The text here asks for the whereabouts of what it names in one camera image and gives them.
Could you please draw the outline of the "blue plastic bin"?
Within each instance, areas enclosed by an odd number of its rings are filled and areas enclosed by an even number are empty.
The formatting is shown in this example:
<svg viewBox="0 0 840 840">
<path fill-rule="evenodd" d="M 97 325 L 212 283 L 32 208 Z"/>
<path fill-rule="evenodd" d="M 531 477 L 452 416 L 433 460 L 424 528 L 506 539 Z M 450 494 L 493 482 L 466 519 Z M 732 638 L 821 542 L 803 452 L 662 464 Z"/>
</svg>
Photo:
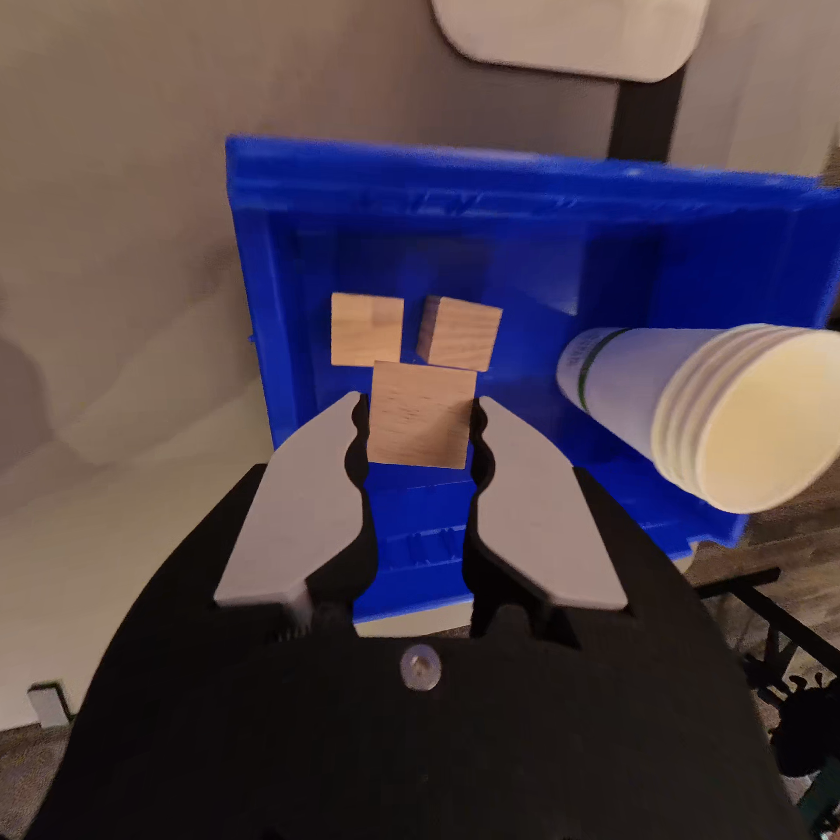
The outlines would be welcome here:
<svg viewBox="0 0 840 840">
<path fill-rule="evenodd" d="M 809 177 L 542 155 L 234 136 L 227 196 L 276 450 L 373 367 L 331 364 L 335 291 L 402 298 L 399 363 L 427 296 L 503 310 L 488 396 L 591 472 L 672 560 L 732 546 L 719 510 L 561 391 L 562 352 L 599 329 L 824 329 L 838 283 L 838 190 Z M 372 464 L 378 570 L 357 621 L 472 596 L 463 577 L 476 486 L 463 469 Z"/>
</svg>

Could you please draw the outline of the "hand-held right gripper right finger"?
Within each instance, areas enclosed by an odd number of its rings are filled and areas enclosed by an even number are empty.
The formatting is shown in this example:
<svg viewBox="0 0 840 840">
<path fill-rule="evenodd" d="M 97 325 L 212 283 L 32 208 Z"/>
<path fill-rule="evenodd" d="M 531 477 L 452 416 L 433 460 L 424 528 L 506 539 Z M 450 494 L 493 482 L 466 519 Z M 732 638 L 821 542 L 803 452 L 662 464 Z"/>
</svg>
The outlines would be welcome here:
<svg viewBox="0 0 840 840">
<path fill-rule="evenodd" d="M 469 421 L 469 504 L 462 572 L 473 595 L 469 634 L 497 612 L 522 609 L 537 637 L 563 636 L 567 607 L 620 613 L 629 600 L 572 463 L 535 428 L 488 396 Z"/>
</svg>

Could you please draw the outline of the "grey desk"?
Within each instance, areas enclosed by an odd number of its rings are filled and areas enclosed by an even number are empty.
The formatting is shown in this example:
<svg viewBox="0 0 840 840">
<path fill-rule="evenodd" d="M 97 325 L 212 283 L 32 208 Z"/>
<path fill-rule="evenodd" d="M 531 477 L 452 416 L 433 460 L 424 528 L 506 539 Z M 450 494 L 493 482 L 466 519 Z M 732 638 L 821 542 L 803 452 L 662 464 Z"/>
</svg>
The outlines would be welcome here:
<svg viewBox="0 0 840 840">
<path fill-rule="evenodd" d="M 433 2 L 2 2 L 2 730 L 77 711 L 270 431 L 233 133 L 604 158 L 617 80 L 482 62 Z"/>
</svg>

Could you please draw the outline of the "wooden cube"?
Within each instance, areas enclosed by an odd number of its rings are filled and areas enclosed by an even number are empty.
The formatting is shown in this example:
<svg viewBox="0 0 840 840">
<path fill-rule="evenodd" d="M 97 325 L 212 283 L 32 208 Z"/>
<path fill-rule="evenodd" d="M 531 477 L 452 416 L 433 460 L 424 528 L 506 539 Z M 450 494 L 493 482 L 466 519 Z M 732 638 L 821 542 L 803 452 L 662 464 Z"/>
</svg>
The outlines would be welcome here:
<svg viewBox="0 0 840 840">
<path fill-rule="evenodd" d="M 502 312 L 482 303 L 427 296 L 416 354 L 426 364 L 486 373 Z"/>
<path fill-rule="evenodd" d="M 331 364 L 373 367 L 398 363 L 404 300 L 335 291 L 331 295 Z"/>
<path fill-rule="evenodd" d="M 463 469 L 477 373 L 374 362 L 367 457 L 372 464 Z"/>
</svg>

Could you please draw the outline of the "white paper cup stack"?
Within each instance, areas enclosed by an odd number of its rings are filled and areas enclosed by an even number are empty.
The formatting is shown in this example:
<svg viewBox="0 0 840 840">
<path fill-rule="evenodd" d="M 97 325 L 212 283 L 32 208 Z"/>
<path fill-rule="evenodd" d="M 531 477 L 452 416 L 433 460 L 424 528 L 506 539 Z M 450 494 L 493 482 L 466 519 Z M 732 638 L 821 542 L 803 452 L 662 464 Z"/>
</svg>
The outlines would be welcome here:
<svg viewBox="0 0 840 840">
<path fill-rule="evenodd" d="M 562 393 L 683 491 L 750 515 L 789 501 L 839 451 L 839 337 L 768 323 L 583 332 Z"/>
</svg>

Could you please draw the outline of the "white lamp stand base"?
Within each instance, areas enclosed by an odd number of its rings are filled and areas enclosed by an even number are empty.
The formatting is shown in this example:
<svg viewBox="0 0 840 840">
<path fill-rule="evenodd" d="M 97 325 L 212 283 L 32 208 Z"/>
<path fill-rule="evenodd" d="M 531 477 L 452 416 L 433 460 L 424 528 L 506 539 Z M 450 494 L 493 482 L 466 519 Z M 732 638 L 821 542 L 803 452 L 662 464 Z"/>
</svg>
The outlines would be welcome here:
<svg viewBox="0 0 840 840">
<path fill-rule="evenodd" d="M 444 37 L 489 65 L 659 82 L 697 47 L 708 1 L 432 1 Z"/>
</svg>

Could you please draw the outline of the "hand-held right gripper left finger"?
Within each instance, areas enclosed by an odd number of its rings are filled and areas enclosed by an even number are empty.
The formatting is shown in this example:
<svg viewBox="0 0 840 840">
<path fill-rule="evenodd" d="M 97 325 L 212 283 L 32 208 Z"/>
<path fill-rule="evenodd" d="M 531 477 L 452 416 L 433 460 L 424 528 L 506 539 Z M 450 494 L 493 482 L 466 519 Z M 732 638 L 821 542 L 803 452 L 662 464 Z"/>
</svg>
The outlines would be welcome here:
<svg viewBox="0 0 840 840">
<path fill-rule="evenodd" d="M 352 624 L 378 549 L 366 445 L 370 404 L 348 392 L 271 456 L 214 601 L 279 605 L 295 624 Z"/>
</svg>

